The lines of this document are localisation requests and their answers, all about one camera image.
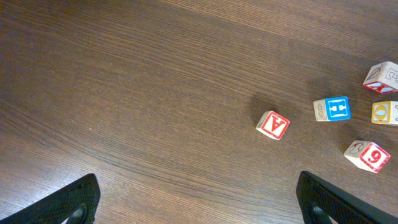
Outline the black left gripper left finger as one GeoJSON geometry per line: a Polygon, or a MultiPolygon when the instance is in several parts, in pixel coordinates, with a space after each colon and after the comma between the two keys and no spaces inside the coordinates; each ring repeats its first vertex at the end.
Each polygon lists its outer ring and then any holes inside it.
{"type": "Polygon", "coordinates": [[[1,223],[93,224],[100,197],[101,192],[96,176],[87,174],[2,219],[1,223]]]}

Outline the red number 6 block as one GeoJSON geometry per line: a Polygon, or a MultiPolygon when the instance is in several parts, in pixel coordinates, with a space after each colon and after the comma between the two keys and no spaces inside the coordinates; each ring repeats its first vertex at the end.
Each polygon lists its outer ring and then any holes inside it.
{"type": "Polygon", "coordinates": [[[376,143],[362,140],[353,141],[343,155],[358,168],[376,174],[391,157],[376,143]]]}

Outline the blue letter H block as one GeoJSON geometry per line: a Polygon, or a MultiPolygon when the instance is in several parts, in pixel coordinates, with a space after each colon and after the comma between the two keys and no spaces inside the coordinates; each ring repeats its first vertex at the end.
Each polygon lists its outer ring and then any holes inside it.
{"type": "Polygon", "coordinates": [[[343,121],[351,119],[351,110],[347,96],[325,98],[313,102],[317,121],[343,121]]]}

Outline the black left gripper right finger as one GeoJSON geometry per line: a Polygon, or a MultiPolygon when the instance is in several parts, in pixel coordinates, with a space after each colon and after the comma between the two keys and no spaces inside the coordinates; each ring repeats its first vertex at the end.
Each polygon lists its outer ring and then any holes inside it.
{"type": "Polygon", "coordinates": [[[397,223],[397,218],[309,171],[300,173],[296,195],[306,224],[397,223]]]}

